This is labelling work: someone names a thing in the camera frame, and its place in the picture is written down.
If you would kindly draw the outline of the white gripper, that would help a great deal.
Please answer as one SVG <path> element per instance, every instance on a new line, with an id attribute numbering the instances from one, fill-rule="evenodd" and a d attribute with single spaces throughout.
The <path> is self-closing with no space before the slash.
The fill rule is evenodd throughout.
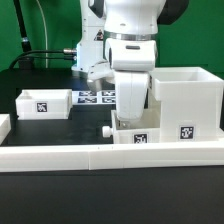
<path id="1" fill-rule="evenodd" d="M 114 79 L 117 118 L 122 122 L 138 121 L 144 110 L 149 74 L 115 71 Z"/>

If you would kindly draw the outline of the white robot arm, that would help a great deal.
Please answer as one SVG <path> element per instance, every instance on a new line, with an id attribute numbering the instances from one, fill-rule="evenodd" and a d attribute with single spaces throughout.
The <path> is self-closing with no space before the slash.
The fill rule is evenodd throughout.
<path id="1" fill-rule="evenodd" d="M 97 91 L 105 78 L 115 84 L 121 122 L 142 117 L 149 73 L 157 58 L 155 36 L 186 11 L 189 0 L 79 0 L 82 37 L 76 45 L 74 71 L 88 74 Z"/>

